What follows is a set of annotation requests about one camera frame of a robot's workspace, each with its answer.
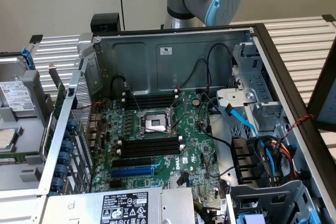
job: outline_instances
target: motherboard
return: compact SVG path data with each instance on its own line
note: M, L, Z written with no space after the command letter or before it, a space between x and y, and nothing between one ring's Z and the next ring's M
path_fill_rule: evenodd
M123 107L121 101L106 99L100 108L97 107L98 111L94 112L96 114L93 113L91 116L93 119L91 123L94 123L92 128L97 135L92 153L95 173L91 192L149 187L164 189L191 187L194 200L201 202L203 206L218 208L220 206L219 179L211 178L205 169L214 151L214 141L200 129L200 127L204 129L207 127L206 107L200 108L201 99L201 94L185 92L184 99L176 103L173 108L171 113L173 122L167 123L167 125L173 125L180 120L170 130L169 135L164 133L164 127L167 125L162 122L168 122L168 119L164 118L162 108L139 112L139 110L128 110ZM142 150L127 151L126 144L138 141L143 141L145 144L146 141L151 140L171 141L173 145L178 141L179 153L142 157ZM164 149L165 142L160 145L166 153L172 150L168 147ZM139 162L150 162L151 173L143 175L142 170L136 170L135 173L139 174L134 175L131 167L116 169L118 161L124 163L123 155L137 158ZM216 158L210 161L208 171L211 174L218 174ZM125 172L130 172L131 176L126 176ZM180 185L181 180L177 182L178 179L185 176L188 177L187 183Z

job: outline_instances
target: power supply label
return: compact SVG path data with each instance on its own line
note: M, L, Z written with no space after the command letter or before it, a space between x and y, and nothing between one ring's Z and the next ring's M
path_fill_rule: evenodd
M148 223L148 192L105 195L100 223Z
M34 110L28 90L22 81L0 82L0 88L13 111Z

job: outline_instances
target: blue pcie slot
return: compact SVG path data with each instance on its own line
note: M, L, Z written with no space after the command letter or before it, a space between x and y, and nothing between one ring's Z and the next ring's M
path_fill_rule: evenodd
M112 170L111 177L126 177L126 176L139 176L139 175L153 175L154 168L151 166L144 166L138 168L128 168L128 169L119 169Z

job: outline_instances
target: black pcie slot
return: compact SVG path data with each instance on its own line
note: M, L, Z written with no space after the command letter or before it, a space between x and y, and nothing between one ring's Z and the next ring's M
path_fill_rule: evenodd
M122 158L175 155L180 153L176 137L122 142Z
M174 95L147 95L143 97L136 97L136 101L141 109L167 108L173 103ZM138 106L134 101L134 98L128 97L125 109L134 110L137 108Z
M112 161L112 167L131 167L131 166L142 166L151 165L152 159L150 157L145 158L133 158L133 159L118 159Z

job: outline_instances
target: black box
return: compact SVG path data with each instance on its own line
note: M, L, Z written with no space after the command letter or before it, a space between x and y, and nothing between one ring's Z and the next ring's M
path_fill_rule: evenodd
M98 13L91 19L91 32L120 31L119 13Z

